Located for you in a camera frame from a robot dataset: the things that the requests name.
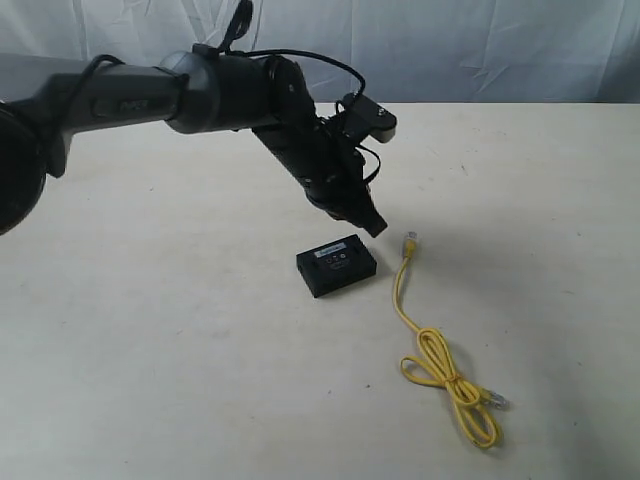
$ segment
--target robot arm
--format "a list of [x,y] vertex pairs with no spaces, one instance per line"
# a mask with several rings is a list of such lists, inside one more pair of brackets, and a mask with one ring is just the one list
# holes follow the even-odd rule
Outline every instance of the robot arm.
[[[241,1],[221,47],[196,44],[159,67],[108,55],[89,64],[0,58],[0,234],[35,206],[46,174],[64,174],[73,135],[158,120],[184,134],[250,128],[313,205],[372,236],[384,230],[358,148],[369,135],[388,141],[395,117],[362,89],[337,102],[343,111],[318,117],[300,67],[279,54],[293,51],[232,52],[250,6]],[[247,8],[249,19],[238,22]]]

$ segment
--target device label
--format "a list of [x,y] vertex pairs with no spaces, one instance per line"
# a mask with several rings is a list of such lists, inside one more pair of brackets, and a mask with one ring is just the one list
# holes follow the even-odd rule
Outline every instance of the device label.
[[340,250],[344,250],[347,248],[347,245],[344,242],[336,243],[335,245],[331,245],[330,247],[323,248],[322,250],[318,250],[317,252],[313,252],[316,258],[322,258],[325,255],[329,255],[330,253],[339,252]]

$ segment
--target white backdrop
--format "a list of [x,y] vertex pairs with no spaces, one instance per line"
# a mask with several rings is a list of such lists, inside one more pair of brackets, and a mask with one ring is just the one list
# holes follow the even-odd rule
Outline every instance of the white backdrop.
[[[0,52],[152,65],[219,43],[235,0],[3,0]],[[239,46],[318,51],[379,101],[640,100],[640,0],[254,0]],[[302,62],[318,100],[348,76]]]

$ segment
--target black box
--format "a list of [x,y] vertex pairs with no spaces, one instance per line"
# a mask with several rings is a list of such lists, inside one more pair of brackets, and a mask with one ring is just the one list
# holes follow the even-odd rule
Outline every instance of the black box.
[[372,277],[378,266],[357,235],[299,253],[296,263],[315,298]]

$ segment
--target white table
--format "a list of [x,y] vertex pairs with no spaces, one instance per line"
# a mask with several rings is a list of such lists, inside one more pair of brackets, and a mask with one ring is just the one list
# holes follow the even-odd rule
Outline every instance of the white table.
[[[295,254],[354,229],[250,133],[78,136],[0,238],[0,478],[637,478],[640,108],[389,108],[379,274],[319,300]],[[513,403],[500,450],[399,373],[407,230],[406,308]]]

